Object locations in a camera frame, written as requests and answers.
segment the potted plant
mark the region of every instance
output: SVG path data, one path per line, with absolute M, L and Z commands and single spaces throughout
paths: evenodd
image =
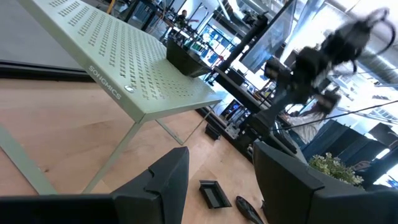
M 320 172 L 334 177 L 347 184 L 357 187 L 363 182 L 362 177 L 355 175 L 352 167 L 345 166 L 338 157 L 333 157 L 331 153 L 326 153 L 326 157 L 315 155 L 310 159 L 310 166 Z

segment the black tray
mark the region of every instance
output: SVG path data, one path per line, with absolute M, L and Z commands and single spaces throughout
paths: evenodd
M 209 209 L 232 207 L 217 181 L 199 180 L 199 182 L 199 191 L 205 199 Z
M 183 75 L 196 78 L 211 72 L 211 68 L 191 50 L 184 50 L 173 38 L 167 41 L 167 60 Z

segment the table leg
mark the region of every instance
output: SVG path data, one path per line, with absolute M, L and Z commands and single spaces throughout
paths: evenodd
M 83 190 L 83 194 L 88 194 L 90 193 L 96 184 L 105 176 L 106 171 L 116 162 L 116 160 L 119 158 L 120 154 L 124 151 L 124 149 L 127 147 L 127 145 L 130 143 L 130 141 L 133 139 L 133 137 L 138 133 L 138 130 L 142 127 L 143 123 L 134 123 L 134 125 L 131 127 L 129 132 L 124 136 L 122 141 L 119 143 L 119 145 L 116 147 L 116 149 L 112 152 L 111 156 L 109 157 L 108 161 L 104 164 L 104 166 L 95 174 L 93 179 L 90 181 L 90 183 L 87 185 L 87 187 Z
M 163 128 L 165 129 L 180 145 L 184 144 L 184 141 L 182 141 L 169 127 L 166 126 L 163 121 L 157 119 L 156 122 Z
M 0 147 L 39 195 L 57 194 L 35 162 L 29 159 L 22 146 L 1 126 Z
M 165 129 L 181 146 L 184 145 L 189 138 L 192 136 L 192 134 L 199 128 L 199 126 L 206 120 L 207 116 L 209 116 L 209 114 L 213 111 L 214 107 L 216 105 L 213 105 L 211 107 L 211 110 L 209 110 L 209 112 L 206 114 L 206 116 L 200 121 L 200 123 L 195 127 L 195 129 L 191 132 L 191 134 L 188 136 L 188 138 L 183 141 L 181 140 L 169 127 L 166 126 L 165 123 L 163 123 L 163 121 L 157 119 L 156 122 L 163 128 Z
M 189 140 L 189 138 L 192 136 L 192 134 L 195 133 L 195 131 L 200 127 L 200 125 L 206 120 L 207 116 L 209 116 L 209 114 L 213 111 L 213 109 L 214 109 L 214 107 L 215 107 L 216 105 L 217 105 L 217 104 L 215 104 L 215 105 L 213 105 L 213 106 L 211 107 L 211 109 L 210 109 L 209 112 L 206 114 L 206 116 L 203 117 L 203 119 L 200 121 L 200 123 L 198 124 L 198 126 L 195 127 L 195 129 L 194 129 L 194 130 L 192 131 L 192 133 L 188 136 L 188 138 L 183 142 L 183 144 L 185 144 L 185 143 Z

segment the perforated metal shelf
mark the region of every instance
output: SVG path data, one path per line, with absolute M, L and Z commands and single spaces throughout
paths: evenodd
M 84 2 L 19 3 L 135 121 L 221 101 L 199 78 L 182 75 L 155 37 Z

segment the logo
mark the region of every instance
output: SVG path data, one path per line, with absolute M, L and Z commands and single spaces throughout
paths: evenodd
M 95 69 L 94 66 L 90 65 L 89 70 L 93 73 L 95 77 L 101 82 L 111 93 L 116 97 L 116 99 L 120 100 L 122 98 L 122 95 L 118 93 L 117 90 L 115 90 L 109 83 L 108 81 L 102 77 L 102 75 Z

